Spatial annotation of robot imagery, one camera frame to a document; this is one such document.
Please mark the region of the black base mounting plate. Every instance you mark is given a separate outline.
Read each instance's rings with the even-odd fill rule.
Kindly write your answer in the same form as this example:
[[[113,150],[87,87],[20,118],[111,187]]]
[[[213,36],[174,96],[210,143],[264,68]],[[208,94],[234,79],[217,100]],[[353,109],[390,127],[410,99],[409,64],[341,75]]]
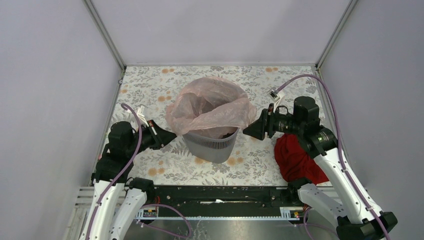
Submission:
[[[165,208],[183,216],[187,209],[300,209],[303,216],[307,205],[287,187],[277,186],[176,186],[156,185],[147,192],[143,210]]]

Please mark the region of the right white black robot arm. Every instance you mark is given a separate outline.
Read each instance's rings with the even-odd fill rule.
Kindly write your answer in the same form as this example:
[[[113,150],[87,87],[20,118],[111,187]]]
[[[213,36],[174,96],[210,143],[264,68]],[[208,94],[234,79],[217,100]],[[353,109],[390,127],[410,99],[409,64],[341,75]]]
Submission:
[[[276,132],[296,136],[340,199],[335,201],[311,182],[295,180],[289,183],[286,193],[291,205],[310,206],[335,227],[340,240],[389,239],[389,232],[398,223],[396,216],[384,212],[352,172],[335,134],[320,124],[319,106],[313,98],[297,97],[293,112],[286,114],[279,113],[271,103],[243,130],[245,135],[258,140],[271,138]]]

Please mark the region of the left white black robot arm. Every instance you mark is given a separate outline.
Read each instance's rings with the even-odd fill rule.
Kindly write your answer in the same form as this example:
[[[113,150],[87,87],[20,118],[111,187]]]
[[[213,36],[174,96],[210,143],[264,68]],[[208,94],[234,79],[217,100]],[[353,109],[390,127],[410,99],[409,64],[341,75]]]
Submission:
[[[149,120],[139,130],[127,121],[114,123],[107,137],[92,175],[94,194],[82,240],[121,240],[125,236],[139,209],[155,200],[153,181],[136,177],[129,183],[123,206],[116,210],[136,155],[148,148],[159,150],[177,136]]]

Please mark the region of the pink plastic trash bag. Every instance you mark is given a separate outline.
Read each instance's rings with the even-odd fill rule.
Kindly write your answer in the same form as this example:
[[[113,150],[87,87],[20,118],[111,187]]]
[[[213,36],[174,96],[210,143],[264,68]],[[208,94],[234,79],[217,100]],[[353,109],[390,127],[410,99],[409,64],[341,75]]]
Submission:
[[[193,133],[220,139],[245,129],[256,116],[257,108],[239,85],[209,76],[184,86],[166,108],[165,120],[178,136]]]

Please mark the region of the red cloth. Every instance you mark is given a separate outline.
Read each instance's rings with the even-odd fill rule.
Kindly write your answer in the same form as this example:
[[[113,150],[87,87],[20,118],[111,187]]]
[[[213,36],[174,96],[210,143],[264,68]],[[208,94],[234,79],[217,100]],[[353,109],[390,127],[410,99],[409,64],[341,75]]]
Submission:
[[[276,140],[274,159],[288,183],[301,178],[307,178],[316,185],[329,181],[323,170],[301,148],[294,134],[283,134]]]

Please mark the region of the grey plastic trash bin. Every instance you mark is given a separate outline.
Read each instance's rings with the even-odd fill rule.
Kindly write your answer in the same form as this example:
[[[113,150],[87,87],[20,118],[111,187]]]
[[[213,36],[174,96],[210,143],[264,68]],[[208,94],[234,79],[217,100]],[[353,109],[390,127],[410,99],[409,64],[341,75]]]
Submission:
[[[211,163],[221,164],[231,155],[240,129],[219,139],[201,136],[195,133],[182,135],[189,151],[196,157]]]

